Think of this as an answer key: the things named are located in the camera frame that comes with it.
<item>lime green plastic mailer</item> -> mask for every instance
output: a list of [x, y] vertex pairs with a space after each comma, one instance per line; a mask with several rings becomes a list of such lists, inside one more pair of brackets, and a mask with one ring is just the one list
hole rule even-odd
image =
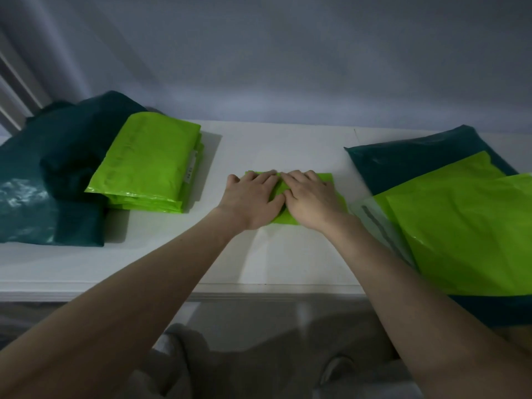
[[126, 121], [87, 192], [109, 197], [109, 207], [183, 213], [201, 160], [201, 126], [159, 113]]
[[[334, 179], [332, 173], [317, 173], [318, 178], [320, 178], [323, 182], [331, 182], [334, 185]], [[280, 195], [285, 190], [290, 189], [286, 183], [284, 183], [283, 180], [279, 181], [276, 186], [273, 188], [273, 191], [270, 195], [270, 201], [272, 201], [276, 195]], [[347, 212], [347, 204], [345, 203], [345, 199], [343, 196], [336, 192], [336, 196], [338, 197], [338, 201], [340, 202], [340, 206], [342, 206], [342, 209]], [[272, 223], [277, 224], [291, 224], [293, 226], [298, 226], [299, 223], [296, 221], [295, 218], [292, 217], [292, 214], [288, 211], [286, 206], [284, 205], [277, 217], [275, 217], [272, 221]]]
[[532, 177], [460, 180], [388, 202], [421, 274], [447, 294], [532, 294]]
[[391, 222], [397, 225], [393, 210], [388, 203], [392, 195], [406, 195], [419, 190], [434, 187], [435, 183], [441, 185], [454, 183], [459, 179], [497, 179], [506, 176], [491, 163], [489, 154], [485, 151], [471, 155], [463, 160], [456, 161], [435, 171], [423, 174], [417, 178], [404, 182], [374, 196], [377, 204]]

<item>white table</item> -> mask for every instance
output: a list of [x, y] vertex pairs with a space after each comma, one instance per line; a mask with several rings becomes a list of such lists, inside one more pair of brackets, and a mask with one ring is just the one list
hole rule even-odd
[[[216, 206], [230, 173], [293, 169], [331, 172], [348, 202], [369, 191], [343, 147], [421, 137], [433, 132], [361, 127], [195, 121], [204, 133], [204, 160], [188, 214], [115, 211], [103, 248], [0, 245], [0, 301], [68, 301], [185, 231]], [[520, 172], [532, 171], [532, 135], [482, 137]], [[320, 234], [271, 224], [237, 236], [191, 296], [286, 299], [363, 294], [356, 278]]]

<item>forearm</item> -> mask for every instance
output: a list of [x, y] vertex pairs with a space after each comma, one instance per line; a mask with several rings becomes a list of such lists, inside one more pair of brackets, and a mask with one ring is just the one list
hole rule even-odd
[[94, 398], [113, 392], [237, 232], [234, 221], [215, 209], [54, 312], [0, 352], [0, 396]]
[[325, 234], [427, 396], [528, 395], [531, 369], [524, 355], [422, 280], [357, 218], [345, 216]]

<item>hand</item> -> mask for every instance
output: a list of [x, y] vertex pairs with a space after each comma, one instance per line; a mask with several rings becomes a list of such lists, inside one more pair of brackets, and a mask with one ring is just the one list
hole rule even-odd
[[290, 188], [284, 192], [286, 206], [305, 227], [324, 232], [328, 224], [345, 215], [333, 184], [323, 182], [314, 171], [292, 171], [281, 177]]
[[283, 208], [284, 195], [277, 195], [269, 202], [271, 191], [279, 181], [276, 171], [257, 175], [248, 172], [242, 179], [229, 175], [227, 186], [218, 211], [229, 214], [229, 221], [240, 231], [255, 230], [270, 223]]

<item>label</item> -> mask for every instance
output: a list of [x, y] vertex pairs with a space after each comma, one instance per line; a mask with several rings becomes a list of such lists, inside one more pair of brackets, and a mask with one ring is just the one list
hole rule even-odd
[[187, 172], [185, 172], [185, 177], [183, 178], [184, 183], [190, 183], [192, 179], [192, 173], [194, 172], [194, 167], [196, 166], [196, 155], [198, 151], [192, 150], [190, 156], [188, 157], [188, 166]]

